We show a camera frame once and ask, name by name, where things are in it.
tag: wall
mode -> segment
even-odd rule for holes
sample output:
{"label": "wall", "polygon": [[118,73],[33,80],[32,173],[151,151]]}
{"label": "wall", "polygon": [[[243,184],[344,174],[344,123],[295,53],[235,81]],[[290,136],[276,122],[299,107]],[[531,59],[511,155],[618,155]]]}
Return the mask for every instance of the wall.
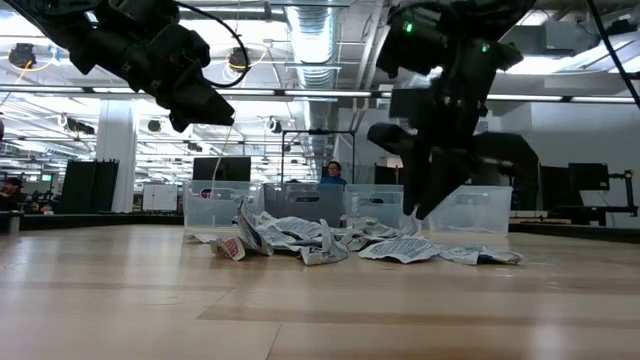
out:
{"label": "wall", "polygon": [[[520,133],[543,165],[607,163],[609,172],[631,169],[636,204],[640,203],[640,111],[633,105],[522,104],[500,119],[500,130]],[[626,205],[624,181],[611,180],[603,194],[583,192],[585,205]],[[640,219],[613,215],[616,227],[640,228]]]}

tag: clear plastic bin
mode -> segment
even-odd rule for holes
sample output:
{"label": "clear plastic bin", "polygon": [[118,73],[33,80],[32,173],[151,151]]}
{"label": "clear plastic bin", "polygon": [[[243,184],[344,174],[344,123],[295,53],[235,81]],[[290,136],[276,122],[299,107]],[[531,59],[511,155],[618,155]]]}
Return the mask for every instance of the clear plastic bin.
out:
{"label": "clear plastic bin", "polygon": [[427,218],[429,232],[507,235],[511,187],[461,186]]}
{"label": "clear plastic bin", "polygon": [[187,229],[231,227],[243,199],[259,212],[260,184],[236,181],[192,181],[185,187],[184,225]]}
{"label": "clear plastic bin", "polygon": [[347,185],[344,190],[347,226],[354,219],[370,217],[384,225],[399,227],[402,193],[402,185]]}
{"label": "clear plastic bin", "polygon": [[309,221],[324,219],[331,227],[339,227],[343,205],[343,185],[285,184],[265,186],[265,210],[275,217],[295,216]]}

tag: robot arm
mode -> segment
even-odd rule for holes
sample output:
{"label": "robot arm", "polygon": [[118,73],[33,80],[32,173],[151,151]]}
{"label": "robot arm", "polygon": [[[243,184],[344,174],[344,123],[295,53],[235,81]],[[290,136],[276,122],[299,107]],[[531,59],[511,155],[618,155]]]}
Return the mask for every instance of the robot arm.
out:
{"label": "robot arm", "polygon": [[[451,192],[476,171],[485,153],[501,155],[508,149],[501,137],[478,141],[473,135],[499,69],[520,62],[522,54],[500,44],[502,38],[533,6],[534,0],[469,0],[443,4],[416,2],[392,9],[389,34],[377,67],[390,77],[404,68],[427,75],[436,67],[442,74],[431,87],[399,89],[392,93],[390,116],[407,118],[417,129],[410,135],[390,124],[376,124],[368,138],[400,155],[407,180],[404,213],[422,221]],[[426,56],[415,56],[421,49]]]}
{"label": "robot arm", "polygon": [[[202,68],[208,44],[178,25],[173,0],[5,0],[88,74],[96,65],[171,110],[176,131],[191,123],[232,125],[234,109],[210,86]],[[98,20],[94,26],[87,13]]]}

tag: wooden surface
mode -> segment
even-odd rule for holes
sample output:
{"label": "wooden surface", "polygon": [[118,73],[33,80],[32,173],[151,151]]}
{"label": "wooden surface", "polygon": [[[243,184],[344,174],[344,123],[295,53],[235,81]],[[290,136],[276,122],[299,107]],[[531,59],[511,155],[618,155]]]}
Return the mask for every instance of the wooden surface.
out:
{"label": "wooden surface", "polygon": [[216,259],[180,227],[0,237],[0,359],[640,359],[640,247],[513,234],[519,267]]}

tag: white column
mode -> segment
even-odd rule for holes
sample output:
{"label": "white column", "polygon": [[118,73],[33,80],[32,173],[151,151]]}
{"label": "white column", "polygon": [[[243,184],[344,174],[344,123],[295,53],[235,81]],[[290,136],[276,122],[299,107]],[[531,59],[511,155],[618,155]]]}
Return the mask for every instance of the white column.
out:
{"label": "white column", "polygon": [[118,160],[118,178],[111,211],[133,210],[133,183],[136,176],[138,121],[133,116],[133,102],[103,100],[98,123],[96,160]]}

